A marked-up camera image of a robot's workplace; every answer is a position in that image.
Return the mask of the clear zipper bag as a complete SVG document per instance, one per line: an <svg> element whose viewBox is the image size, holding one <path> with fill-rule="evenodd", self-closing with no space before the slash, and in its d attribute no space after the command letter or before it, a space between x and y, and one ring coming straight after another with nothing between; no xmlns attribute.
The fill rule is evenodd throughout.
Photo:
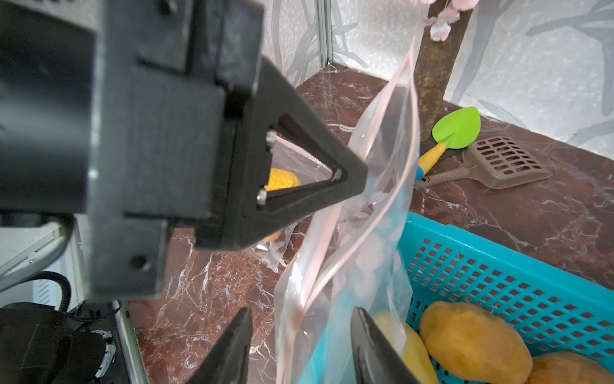
<svg viewBox="0 0 614 384"><path fill-rule="evenodd" d="M409 49L361 115L350 149L368 167L363 192L314 214L274 289L279 383L353 383L350 322L355 308L384 315L385 338L401 353L412 287L398 252L420 156Z"/></svg>

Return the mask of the green-yellow potato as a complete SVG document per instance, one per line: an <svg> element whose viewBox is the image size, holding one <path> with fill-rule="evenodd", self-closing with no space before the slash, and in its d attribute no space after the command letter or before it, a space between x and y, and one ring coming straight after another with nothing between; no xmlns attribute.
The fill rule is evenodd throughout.
<svg viewBox="0 0 614 384"><path fill-rule="evenodd" d="M403 352L401 353L403 363L412 372L418 382L439 382L433 364L425 349L425 345L416 331L408 324L403 323L397 315L391 315L389 312L375 314L374 322L377 324L386 340L397 352L401 351L401 326L403 326L405 332L405 344Z"/></svg>

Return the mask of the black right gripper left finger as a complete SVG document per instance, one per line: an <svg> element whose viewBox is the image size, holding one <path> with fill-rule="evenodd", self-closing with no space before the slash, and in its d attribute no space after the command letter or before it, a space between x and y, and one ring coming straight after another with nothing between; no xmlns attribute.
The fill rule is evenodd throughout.
<svg viewBox="0 0 614 384"><path fill-rule="evenodd" d="M245 384L248 378L252 334L252 310L243 307L187 383Z"/></svg>

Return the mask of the yellow wrinkled potato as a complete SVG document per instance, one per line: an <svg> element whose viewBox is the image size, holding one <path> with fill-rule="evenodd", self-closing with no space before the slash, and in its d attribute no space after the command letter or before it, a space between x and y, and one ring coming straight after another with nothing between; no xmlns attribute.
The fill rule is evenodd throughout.
<svg viewBox="0 0 614 384"><path fill-rule="evenodd" d="M296 174L283 169L272 168L270 170L269 182L265 186L267 191L284 190L301 185Z"/></svg>

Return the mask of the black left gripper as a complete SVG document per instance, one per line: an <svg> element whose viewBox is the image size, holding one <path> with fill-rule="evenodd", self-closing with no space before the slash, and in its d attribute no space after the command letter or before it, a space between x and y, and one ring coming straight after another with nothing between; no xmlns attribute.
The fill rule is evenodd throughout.
<svg viewBox="0 0 614 384"><path fill-rule="evenodd" d="M2 2L1 223L84 214L93 299L158 294L176 226L262 239L263 22L253 1L104 1L90 31Z"/></svg>

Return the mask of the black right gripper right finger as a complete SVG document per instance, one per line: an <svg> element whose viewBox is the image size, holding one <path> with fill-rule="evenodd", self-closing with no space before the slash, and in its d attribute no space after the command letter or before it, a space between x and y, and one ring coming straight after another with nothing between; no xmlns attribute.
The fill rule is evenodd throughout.
<svg viewBox="0 0 614 384"><path fill-rule="evenodd" d="M350 334L357 383L419 384L365 309L354 308Z"/></svg>

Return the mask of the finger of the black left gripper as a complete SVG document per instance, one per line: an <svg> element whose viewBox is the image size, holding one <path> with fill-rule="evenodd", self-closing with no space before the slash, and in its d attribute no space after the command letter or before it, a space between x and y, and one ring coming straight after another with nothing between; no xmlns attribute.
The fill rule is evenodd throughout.
<svg viewBox="0 0 614 384"><path fill-rule="evenodd" d="M206 250L240 251L316 211L359 195L367 166L262 59L254 95L231 95L217 145L214 212L194 226ZM301 185L267 191L272 168Z"/></svg>

